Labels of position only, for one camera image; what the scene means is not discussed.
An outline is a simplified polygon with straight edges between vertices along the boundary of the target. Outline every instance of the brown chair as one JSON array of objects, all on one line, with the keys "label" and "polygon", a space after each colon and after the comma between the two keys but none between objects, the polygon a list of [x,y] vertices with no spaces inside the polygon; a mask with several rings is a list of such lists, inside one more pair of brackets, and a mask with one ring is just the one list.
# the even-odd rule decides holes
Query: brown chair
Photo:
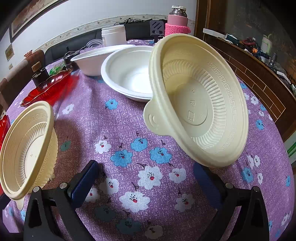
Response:
[{"label": "brown chair", "polygon": [[26,57],[0,82],[0,105],[5,111],[31,80],[33,76],[32,66],[38,61],[43,68],[45,65],[43,50],[38,50]]}]

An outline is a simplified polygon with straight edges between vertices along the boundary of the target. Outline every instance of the purple floral tablecloth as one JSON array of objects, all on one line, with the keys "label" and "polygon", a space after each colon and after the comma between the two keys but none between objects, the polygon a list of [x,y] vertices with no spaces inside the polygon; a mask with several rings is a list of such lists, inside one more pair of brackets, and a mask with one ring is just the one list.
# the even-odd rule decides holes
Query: purple floral tablecloth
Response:
[{"label": "purple floral tablecloth", "polygon": [[[144,103],[117,93],[100,77],[87,77],[80,70],[77,74],[76,88],[54,106],[59,150],[54,174],[44,188],[69,182],[89,160],[96,160],[103,163],[107,177],[96,181],[76,210],[96,240],[196,240],[216,211],[193,176],[194,161],[173,138],[147,129]],[[246,147],[235,163],[212,171],[235,187],[260,187],[270,240],[275,241],[293,213],[292,169],[272,118],[239,81],[249,111]],[[20,102],[34,87],[29,82],[10,106],[11,121],[24,110]],[[14,202],[3,210],[3,222],[10,232],[21,230],[28,200],[29,195],[22,211]],[[70,240],[60,216],[55,215],[64,238]],[[223,240],[237,215],[236,211]]]}]

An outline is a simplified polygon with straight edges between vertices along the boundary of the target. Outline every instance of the white bowl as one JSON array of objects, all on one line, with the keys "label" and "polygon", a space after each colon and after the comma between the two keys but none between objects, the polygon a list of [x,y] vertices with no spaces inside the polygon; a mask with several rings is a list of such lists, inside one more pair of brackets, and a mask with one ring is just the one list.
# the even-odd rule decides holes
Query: white bowl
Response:
[{"label": "white bowl", "polygon": [[248,109],[233,70],[210,45],[171,34],[153,48],[149,62],[153,98],[144,108],[147,127],[172,136],[198,163],[235,162],[248,136]]},{"label": "white bowl", "polygon": [[71,59],[75,61],[82,73],[89,76],[101,75],[101,66],[103,61],[113,52],[123,49],[133,47],[132,44],[115,45],[109,47],[103,47],[99,49],[94,49],[82,54],[79,54]]},{"label": "white bowl", "polygon": [[23,208],[25,195],[44,187],[53,173],[58,142],[54,114],[46,101],[27,107],[9,128],[0,152],[0,182],[4,193]]},{"label": "white bowl", "polygon": [[112,53],[102,64],[103,80],[132,100],[148,102],[152,98],[148,74],[152,49],[152,46],[135,46]]}]

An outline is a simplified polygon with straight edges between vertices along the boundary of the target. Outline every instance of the screw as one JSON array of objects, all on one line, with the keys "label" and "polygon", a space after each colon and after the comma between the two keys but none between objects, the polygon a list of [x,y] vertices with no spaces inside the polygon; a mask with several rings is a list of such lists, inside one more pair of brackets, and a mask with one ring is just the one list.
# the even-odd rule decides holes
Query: screw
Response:
[{"label": "screw", "polygon": [[59,185],[59,187],[60,187],[61,189],[64,189],[65,187],[67,187],[67,183],[61,183],[61,184]]},{"label": "screw", "polygon": [[39,189],[40,189],[40,188],[39,188],[38,186],[36,186],[36,187],[33,188],[33,192],[38,192]]},{"label": "screw", "polygon": [[255,192],[260,192],[260,188],[257,187],[257,186],[254,186],[253,189],[254,189]]},{"label": "screw", "polygon": [[232,188],[233,188],[233,184],[232,184],[232,183],[226,183],[225,186],[226,186],[228,189],[232,189]]}]

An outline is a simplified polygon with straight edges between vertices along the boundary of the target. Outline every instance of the red glass dish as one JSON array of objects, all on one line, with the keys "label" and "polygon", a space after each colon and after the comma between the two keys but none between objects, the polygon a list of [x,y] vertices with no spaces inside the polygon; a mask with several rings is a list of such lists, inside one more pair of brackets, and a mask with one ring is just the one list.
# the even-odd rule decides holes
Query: red glass dish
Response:
[{"label": "red glass dish", "polygon": [[8,115],[5,115],[0,120],[0,149],[2,147],[4,138],[8,132],[9,127],[10,127],[10,120],[9,120]]},{"label": "red glass dish", "polygon": [[32,90],[20,106],[28,107],[40,100],[44,100],[53,106],[61,96],[67,95],[76,86],[78,75],[71,75],[71,72],[72,70],[63,70],[50,76]]}]

